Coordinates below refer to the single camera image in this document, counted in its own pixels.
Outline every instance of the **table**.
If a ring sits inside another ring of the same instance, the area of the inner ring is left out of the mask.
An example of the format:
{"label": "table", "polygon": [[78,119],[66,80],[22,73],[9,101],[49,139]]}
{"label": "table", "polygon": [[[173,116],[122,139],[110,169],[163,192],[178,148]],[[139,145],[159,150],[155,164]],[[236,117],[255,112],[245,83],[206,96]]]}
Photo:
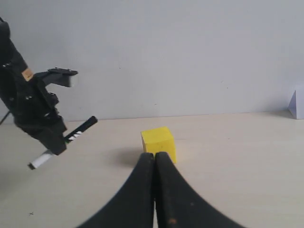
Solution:
{"label": "table", "polygon": [[304,227],[304,121],[287,111],[103,120],[34,171],[27,163],[43,146],[2,125],[0,227],[84,222],[131,173],[140,131],[161,126],[175,137],[180,173],[218,210],[248,228]]}

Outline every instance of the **sticker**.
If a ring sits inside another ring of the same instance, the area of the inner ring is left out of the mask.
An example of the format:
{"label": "sticker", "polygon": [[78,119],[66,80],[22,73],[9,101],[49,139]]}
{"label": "sticker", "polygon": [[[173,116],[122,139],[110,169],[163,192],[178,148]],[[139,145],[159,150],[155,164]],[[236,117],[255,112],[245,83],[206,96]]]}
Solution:
{"label": "sticker", "polygon": [[27,68],[25,71],[22,72],[22,76],[28,82],[34,76],[34,73],[31,69]]}

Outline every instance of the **white object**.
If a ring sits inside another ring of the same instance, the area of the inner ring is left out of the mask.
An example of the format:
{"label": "white object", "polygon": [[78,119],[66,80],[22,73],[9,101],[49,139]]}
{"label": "white object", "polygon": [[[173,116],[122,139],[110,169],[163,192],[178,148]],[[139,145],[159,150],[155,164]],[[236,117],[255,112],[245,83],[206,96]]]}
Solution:
{"label": "white object", "polygon": [[294,91],[288,106],[295,119],[304,119],[304,86],[299,86]]}
{"label": "white object", "polygon": [[28,166],[31,169],[37,169],[40,165],[44,164],[47,160],[49,160],[53,156],[54,154],[50,150],[47,150],[42,155],[37,157],[33,162],[31,162]]}

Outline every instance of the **robot end effector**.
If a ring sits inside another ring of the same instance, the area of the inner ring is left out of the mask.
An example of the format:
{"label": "robot end effector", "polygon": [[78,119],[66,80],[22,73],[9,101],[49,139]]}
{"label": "robot end effector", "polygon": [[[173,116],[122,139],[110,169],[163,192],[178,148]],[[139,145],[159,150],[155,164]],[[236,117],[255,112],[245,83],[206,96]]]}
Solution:
{"label": "robot end effector", "polygon": [[55,108],[58,98],[46,86],[70,87],[70,78],[78,72],[53,68],[33,74],[10,40],[9,29],[0,18],[0,98],[17,127],[59,155],[67,148],[63,136],[67,128]]}

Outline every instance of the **cable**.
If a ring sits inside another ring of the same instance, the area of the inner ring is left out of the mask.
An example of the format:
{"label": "cable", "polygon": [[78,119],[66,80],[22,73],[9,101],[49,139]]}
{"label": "cable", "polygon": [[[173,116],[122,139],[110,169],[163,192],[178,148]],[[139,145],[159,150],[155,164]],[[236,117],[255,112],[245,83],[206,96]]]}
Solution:
{"label": "cable", "polygon": [[2,118],[2,120],[0,121],[0,125],[3,124],[3,122],[6,120],[6,118],[9,116],[10,111],[8,111],[8,113],[5,114],[5,116]]}

